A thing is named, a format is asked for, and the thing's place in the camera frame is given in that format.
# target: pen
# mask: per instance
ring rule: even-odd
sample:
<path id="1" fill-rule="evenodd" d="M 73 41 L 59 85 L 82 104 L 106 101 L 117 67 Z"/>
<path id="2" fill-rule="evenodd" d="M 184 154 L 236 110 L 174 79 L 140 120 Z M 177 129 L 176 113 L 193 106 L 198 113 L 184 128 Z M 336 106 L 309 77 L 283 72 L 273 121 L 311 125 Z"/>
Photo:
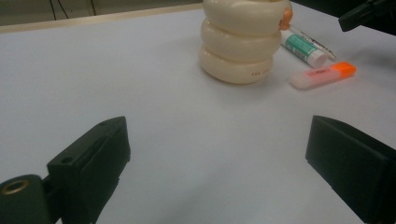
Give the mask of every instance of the pen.
<path id="1" fill-rule="evenodd" d="M 328 56 L 329 59 L 331 60 L 335 60 L 335 55 L 334 53 L 329 50 L 328 48 L 324 47 L 323 45 L 321 45 L 318 41 L 316 41 L 314 38 L 312 38 L 311 36 L 309 36 L 308 34 L 298 30 L 297 28 L 295 28 L 294 26 L 290 26 L 290 30 L 299 35 L 300 37 L 304 38 L 306 41 L 308 41 L 309 43 L 311 43 L 313 46 L 315 46 L 316 48 L 322 50 L 323 52 L 325 52 Z"/>

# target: highlighter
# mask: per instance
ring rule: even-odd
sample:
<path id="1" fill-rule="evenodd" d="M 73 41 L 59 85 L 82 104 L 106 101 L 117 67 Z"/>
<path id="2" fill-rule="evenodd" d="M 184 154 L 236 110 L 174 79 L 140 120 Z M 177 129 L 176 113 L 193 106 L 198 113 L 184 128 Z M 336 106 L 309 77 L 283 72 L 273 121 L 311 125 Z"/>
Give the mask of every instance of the highlighter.
<path id="1" fill-rule="evenodd" d="M 326 83 L 352 77 L 356 67 L 350 63 L 335 63 L 327 67 L 312 69 L 290 78 L 290 84 L 297 89 L 308 89 Z"/>

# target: gray wall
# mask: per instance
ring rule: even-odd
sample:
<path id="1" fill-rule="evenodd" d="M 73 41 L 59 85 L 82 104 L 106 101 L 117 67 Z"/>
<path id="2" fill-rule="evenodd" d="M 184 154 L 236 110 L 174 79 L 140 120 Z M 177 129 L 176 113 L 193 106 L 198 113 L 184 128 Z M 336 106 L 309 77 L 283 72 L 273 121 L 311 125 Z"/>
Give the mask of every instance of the gray wall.
<path id="1" fill-rule="evenodd" d="M 64 20 L 58 0 L 0 0 L 0 25 L 53 21 L 51 4 L 57 20 Z M 91 0 L 59 0 L 69 18 L 93 16 Z M 200 3 L 202 0 L 92 0 L 97 15 L 153 7 Z"/>

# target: marker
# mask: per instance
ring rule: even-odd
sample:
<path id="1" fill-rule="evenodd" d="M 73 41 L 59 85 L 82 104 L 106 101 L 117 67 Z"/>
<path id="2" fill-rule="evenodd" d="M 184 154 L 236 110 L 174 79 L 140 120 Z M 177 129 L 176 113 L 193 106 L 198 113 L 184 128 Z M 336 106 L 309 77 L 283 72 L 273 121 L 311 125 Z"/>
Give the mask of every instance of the marker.
<path id="1" fill-rule="evenodd" d="M 352 77 L 356 70 L 357 68 L 354 65 L 341 62 L 294 75 L 289 82 L 293 87 L 302 90 Z"/>
<path id="2" fill-rule="evenodd" d="M 323 52 L 325 52 L 327 54 L 327 56 L 329 57 L 330 60 L 334 61 L 335 60 L 335 55 L 334 53 L 329 50 L 328 48 L 324 47 L 322 44 L 320 44 L 318 41 L 316 41 L 314 38 L 312 38 L 311 36 L 309 36 L 308 34 L 298 30 L 297 28 L 295 28 L 294 26 L 290 26 L 289 28 L 293 33 L 299 35 L 300 37 L 302 37 L 303 39 L 305 39 L 307 42 L 311 43 L 313 46 L 315 46 L 317 49 L 322 50 Z"/>

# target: white table surface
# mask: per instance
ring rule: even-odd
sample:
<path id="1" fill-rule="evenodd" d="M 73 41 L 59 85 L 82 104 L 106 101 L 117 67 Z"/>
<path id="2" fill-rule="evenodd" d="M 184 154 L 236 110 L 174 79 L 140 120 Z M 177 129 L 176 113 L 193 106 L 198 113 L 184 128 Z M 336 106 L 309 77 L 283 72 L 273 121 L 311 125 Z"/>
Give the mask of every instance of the white table surface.
<path id="1" fill-rule="evenodd" d="M 292 23 L 358 67 L 310 91 L 285 49 L 270 76 L 229 85 L 198 64 L 201 9 L 0 35 L 0 182 L 125 116 L 133 157 L 98 223 L 354 224 L 304 158 L 313 115 L 396 147 L 396 36 L 293 4 Z"/>

